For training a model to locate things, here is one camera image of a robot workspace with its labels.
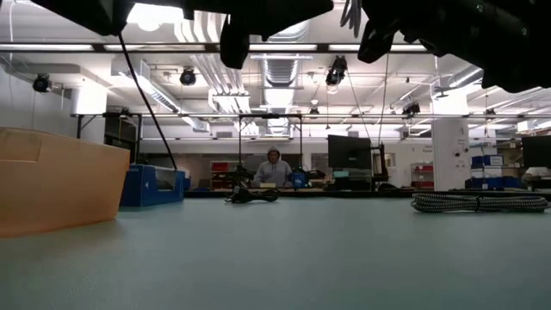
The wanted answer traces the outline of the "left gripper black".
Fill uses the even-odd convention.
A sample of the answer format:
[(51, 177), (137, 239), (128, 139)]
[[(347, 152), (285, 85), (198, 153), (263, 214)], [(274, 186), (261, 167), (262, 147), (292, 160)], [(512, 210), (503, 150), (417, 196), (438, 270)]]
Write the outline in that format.
[(186, 14), (192, 11), (219, 13), (226, 16), (220, 35), (220, 59), (232, 69), (242, 69), (250, 51), (250, 36), (265, 40), (302, 40), (309, 21), (330, 12), (332, 0), (183, 0)]

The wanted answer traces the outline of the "shelf with red bins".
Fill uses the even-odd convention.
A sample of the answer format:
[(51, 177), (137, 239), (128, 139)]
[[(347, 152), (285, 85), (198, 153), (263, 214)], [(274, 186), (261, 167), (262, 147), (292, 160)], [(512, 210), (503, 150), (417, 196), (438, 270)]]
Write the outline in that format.
[(210, 162), (210, 187), (211, 189), (230, 189), (234, 186), (239, 161), (211, 161)]

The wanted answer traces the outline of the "black computer monitor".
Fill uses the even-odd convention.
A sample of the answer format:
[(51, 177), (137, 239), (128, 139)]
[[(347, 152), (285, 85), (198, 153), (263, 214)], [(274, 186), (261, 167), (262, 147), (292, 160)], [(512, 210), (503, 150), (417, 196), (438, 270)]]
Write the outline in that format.
[(523, 165), (551, 169), (551, 135), (522, 138)]
[(348, 136), (329, 135), (328, 161), (334, 169), (372, 169), (371, 140)]

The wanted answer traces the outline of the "silver ventilation duct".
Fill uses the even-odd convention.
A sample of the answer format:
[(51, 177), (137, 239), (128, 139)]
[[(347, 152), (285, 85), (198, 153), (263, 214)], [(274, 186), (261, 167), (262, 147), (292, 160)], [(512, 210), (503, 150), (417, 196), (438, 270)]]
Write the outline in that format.
[[(309, 29), (309, 21), (297, 23), (268, 38), (268, 43), (288, 44), (302, 42)], [(287, 88), (294, 82), (302, 56), (298, 53), (263, 54), (263, 76), (268, 87)]]

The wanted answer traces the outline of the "blue cardboard box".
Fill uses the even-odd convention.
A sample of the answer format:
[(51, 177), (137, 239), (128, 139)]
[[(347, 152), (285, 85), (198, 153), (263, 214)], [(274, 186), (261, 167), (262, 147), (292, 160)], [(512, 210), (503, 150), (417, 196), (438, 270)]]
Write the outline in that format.
[(153, 165), (132, 164), (127, 171), (121, 207), (149, 207), (181, 202), (185, 172)]

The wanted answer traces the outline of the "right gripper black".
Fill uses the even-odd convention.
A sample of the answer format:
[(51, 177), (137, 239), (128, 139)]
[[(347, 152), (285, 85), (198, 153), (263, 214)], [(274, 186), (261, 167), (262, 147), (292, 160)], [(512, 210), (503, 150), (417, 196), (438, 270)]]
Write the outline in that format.
[(397, 32), (420, 23), (418, 19), (430, 10), (430, 0), (362, 0), (362, 9), (368, 22), (357, 58), (371, 64), (391, 50)]

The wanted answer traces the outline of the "orange plastic bin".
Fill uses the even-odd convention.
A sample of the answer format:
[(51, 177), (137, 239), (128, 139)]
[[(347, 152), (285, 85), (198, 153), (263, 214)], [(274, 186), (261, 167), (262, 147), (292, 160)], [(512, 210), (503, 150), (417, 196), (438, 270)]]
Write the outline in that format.
[(115, 218), (130, 151), (0, 127), (0, 237)]

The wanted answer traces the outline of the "black shelving frame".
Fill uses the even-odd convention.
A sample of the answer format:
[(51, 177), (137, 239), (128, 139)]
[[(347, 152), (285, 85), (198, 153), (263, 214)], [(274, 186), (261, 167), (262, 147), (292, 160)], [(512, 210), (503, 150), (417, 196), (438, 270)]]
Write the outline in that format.
[(143, 116), (129, 112), (104, 112), (102, 114), (71, 114), (77, 119), (78, 139), (83, 137), (83, 130), (93, 121), (103, 120), (103, 144), (130, 151), (129, 162), (135, 164), (139, 158), (143, 131)]

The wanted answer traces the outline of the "stack of blue bins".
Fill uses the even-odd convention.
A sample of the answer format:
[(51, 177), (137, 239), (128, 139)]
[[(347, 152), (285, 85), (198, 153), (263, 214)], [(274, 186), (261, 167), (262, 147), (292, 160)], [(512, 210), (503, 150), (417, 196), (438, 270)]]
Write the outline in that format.
[(517, 189), (521, 187), (521, 172), (519, 163), (506, 163), (503, 155), (474, 156), (466, 186), (469, 189)]

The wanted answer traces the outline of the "white pillar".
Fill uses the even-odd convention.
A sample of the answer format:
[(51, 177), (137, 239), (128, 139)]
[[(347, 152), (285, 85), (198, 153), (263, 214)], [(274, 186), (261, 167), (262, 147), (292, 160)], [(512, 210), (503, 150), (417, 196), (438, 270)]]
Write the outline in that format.
[(436, 119), (431, 129), (434, 190), (465, 189), (465, 181), (471, 177), (467, 120)]

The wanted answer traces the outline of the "person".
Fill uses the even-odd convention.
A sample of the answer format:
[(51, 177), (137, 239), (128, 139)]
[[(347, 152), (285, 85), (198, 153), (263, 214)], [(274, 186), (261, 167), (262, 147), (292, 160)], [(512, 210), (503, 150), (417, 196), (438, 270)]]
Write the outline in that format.
[(267, 160), (257, 168), (253, 184), (259, 187), (262, 183), (271, 183), (277, 188), (289, 188), (292, 186), (291, 174), (292, 169), (287, 162), (282, 160), (279, 150), (271, 147), (267, 152)]

